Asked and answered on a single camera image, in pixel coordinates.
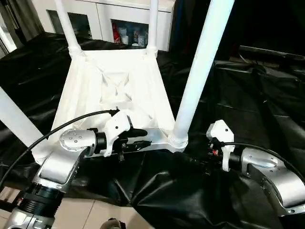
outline black plastic sheet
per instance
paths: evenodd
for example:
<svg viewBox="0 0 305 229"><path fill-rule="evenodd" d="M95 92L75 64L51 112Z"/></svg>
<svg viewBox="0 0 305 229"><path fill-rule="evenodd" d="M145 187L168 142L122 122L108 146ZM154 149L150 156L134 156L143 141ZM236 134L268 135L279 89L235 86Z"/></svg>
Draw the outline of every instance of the black plastic sheet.
<svg viewBox="0 0 305 229"><path fill-rule="evenodd" d="M79 40L84 50L125 46ZM0 86L46 134L52 125L71 59L64 36L42 34L0 61ZM179 109L192 59L159 52L158 64L174 115ZM223 119L235 140L270 148L304 175L305 85L303 75L217 61L210 73L189 132L189 157L206 154L205 132ZM0 172L26 147L0 124ZM155 228L282 228L259 185L236 171L210 176L185 154L167 151L87 158L67 196L133 206ZM6 185L24 189L38 166L31 155L12 171ZM298 223L304 217L298 217ZM301 228L295 220L287 228Z"/></svg>

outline white pole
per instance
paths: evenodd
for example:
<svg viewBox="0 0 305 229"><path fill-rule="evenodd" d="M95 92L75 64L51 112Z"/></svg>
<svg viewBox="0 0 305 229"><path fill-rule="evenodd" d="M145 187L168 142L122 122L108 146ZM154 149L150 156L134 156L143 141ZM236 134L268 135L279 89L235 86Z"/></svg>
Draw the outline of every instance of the white pole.
<svg viewBox="0 0 305 229"><path fill-rule="evenodd" d="M65 33L67 42L68 42L68 48L70 56L73 55L82 55L83 52L81 50L80 45L77 43L74 30L72 28L69 16L67 11L65 10L62 0L54 0L57 8L58 17L61 21L61 26L63 28L63 31Z"/></svg>
<svg viewBox="0 0 305 229"><path fill-rule="evenodd" d="M228 22L234 0L211 0L203 30L186 83L176 123L168 142L176 149L188 143L188 131L206 79L213 64L220 40Z"/></svg>
<svg viewBox="0 0 305 229"><path fill-rule="evenodd" d="M154 54L157 57L157 27L158 27L158 7L159 0L151 0L150 15L149 15L149 27L148 27L148 44L146 52L148 54Z"/></svg>
<svg viewBox="0 0 305 229"><path fill-rule="evenodd" d="M42 133L17 107L12 99L0 87L0 120L17 136L27 147L41 138ZM49 155L48 141L44 140L33 148L32 154L38 164L42 164Z"/></svg>

